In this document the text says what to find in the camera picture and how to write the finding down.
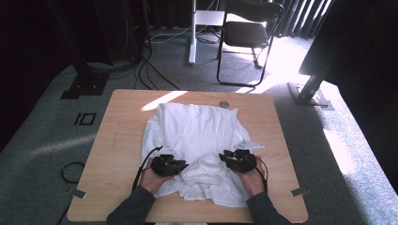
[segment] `white towel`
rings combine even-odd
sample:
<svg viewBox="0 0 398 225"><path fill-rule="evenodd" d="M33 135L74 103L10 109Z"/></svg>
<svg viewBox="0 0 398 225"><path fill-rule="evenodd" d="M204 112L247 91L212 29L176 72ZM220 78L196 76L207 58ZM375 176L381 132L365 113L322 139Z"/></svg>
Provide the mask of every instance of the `white towel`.
<svg viewBox="0 0 398 225"><path fill-rule="evenodd" d="M220 161L219 153L234 150L234 144L249 140L237 120L237 109L206 105L163 103L149 118L143 138L142 157L157 146L161 153L173 150L175 159L190 164L165 182L155 197L178 192L186 201L211 199L229 207L247 207L249 198L240 179Z"/></svg>

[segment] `floor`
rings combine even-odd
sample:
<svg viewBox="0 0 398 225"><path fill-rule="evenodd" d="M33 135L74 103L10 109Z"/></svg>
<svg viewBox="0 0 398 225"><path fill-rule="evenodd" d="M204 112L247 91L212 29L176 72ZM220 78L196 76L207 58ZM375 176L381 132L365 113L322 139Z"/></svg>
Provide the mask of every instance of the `floor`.
<svg viewBox="0 0 398 225"><path fill-rule="evenodd" d="M153 67L140 64L142 69L114 70L101 96L61 100L76 73L73 67L66 67L56 76L0 154L0 224L80 224L65 217L76 184L63 180L61 170L71 162L87 160L115 89L147 89L142 78L153 89L176 90L156 70L182 90L250 92L273 97L299 184L310 190L303 196L309 213L303 224L396 224L398 197L338 88L327 82L321 86L334 111L297 105L291 97L286 83L308 79L299 75L298 69L311 46L310 40L275 38L267 76L255 89L217 83L217 44L199 42L197 62L188 65L189 43L187 38L179 37L153 44L151 55L144 52ZM253 63L245 64L239 56L231 56L225 63L229 65L225 71L232 66L245 68L226 73L231 79L252 82L258 75ZM124 64L116 62L117 67ZM101 64L91 66L111 69ZM90 126L78 126L76 118L82 113L95 113L95 121ZM77 179L80 173L81 168L76 168Z"/></svg>

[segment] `table surface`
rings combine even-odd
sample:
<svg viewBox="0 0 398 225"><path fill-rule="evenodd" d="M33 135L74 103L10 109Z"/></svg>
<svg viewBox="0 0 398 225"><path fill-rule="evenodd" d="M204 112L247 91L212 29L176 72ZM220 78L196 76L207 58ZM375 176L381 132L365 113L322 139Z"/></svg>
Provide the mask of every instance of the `table surface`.
<svg viewBox="0 0 398 225"><path fill-rule="evenodd" d="M291 222L308 219L302 196L291 190L299 182L284 140L273 100L264 94L185 91L114 91L104 114L77 189L83 199L73 197L68 219L105 221L131 192L141 165L141 147L146 121L164 102L218 106L227 101L238 109L237 118L253 142L266 147L254 149L268 167L268 195L278 212ZM247 208L230 208L211 200L184 201L177 193L159 198L147 222L252 222Z"/></svg>

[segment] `gray sleeve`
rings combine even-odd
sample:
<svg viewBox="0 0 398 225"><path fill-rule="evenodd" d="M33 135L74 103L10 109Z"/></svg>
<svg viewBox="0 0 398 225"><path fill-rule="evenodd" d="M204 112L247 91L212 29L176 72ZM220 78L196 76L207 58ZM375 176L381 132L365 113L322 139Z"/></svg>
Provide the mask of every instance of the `gray sleeve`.
<svg viewBox="0 0 398 225"><path fill-rule="evenodd" d="M254 225L291 224L276 211L266 192L252 196L246 204L248 204Z"/></svg>
<svg viewBox="0 0 398 225"><path fill-rule="evenodd" d="M144 224L145 218L155 202L155 197L138 186L106 219L108 225Z"/></svg>

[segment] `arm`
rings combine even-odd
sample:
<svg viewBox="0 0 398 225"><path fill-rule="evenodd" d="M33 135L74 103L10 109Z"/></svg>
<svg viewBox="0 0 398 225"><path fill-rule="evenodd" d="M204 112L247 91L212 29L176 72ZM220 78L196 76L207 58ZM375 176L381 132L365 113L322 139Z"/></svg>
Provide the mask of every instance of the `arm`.
<svg viewBox="0 0 398 225"><path fill-rule="evenodd" d="M257 159L257 168L264 176L265 171L261 168L261 162ZM263 178L257 170L250 172L234 172L242 181L243 186L248 191L251 198L246 201L255 225L284 225L291 224L286 218L281 216L273 207L273 204L266 193Z"/></svg>
<svg viewBox="0 0 398 225"><path fill-rule="evenodd" d="M108 225L144 224L145 218L156 200L153 195L164 182L173 177L160 177L155 174L149 169L152 160L152 157L148 160L139 186L107 217L106 222Z"/></svg>

